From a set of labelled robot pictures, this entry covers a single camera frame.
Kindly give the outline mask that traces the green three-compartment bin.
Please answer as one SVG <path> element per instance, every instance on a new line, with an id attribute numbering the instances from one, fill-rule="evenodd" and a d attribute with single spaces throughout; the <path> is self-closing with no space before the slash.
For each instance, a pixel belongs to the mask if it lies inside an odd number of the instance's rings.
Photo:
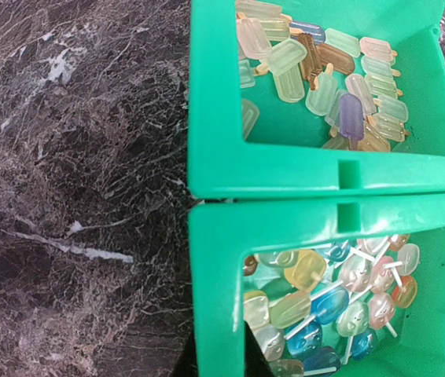
<path id="1" fill-rule="evenodd" d="M 421 249 L 413 305 L 342 376 L 445 376 L 445 60 L 442 1 L 283 1 L 294 19 L 398 53 L 409 137 L 391 152 L 323 148 L 329 128 L 281 101 L 271 77 L 240 88 L 235 4 L 191 12 L 188 182 L 197 363 L 245 373 L 243 262 L 253 252 L 406 233 Z"/>

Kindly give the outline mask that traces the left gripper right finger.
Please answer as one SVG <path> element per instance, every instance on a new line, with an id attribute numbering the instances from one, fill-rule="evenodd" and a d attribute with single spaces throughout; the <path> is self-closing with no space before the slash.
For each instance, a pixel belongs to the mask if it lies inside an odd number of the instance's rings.
<path id="1" fill-rule="evenodd" d="M 259 343 L 245 322 L 245 377 L 273 377 Z"/>

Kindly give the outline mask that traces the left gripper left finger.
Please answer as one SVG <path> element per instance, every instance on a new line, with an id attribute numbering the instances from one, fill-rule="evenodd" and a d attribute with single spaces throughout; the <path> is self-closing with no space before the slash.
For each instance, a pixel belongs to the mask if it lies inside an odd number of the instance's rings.
<path id="1" fill-rule="evenodd" d="M 194 333 L 191 333 L 173 370 L 173 377 L 197 377 L 197 352 Z"/>

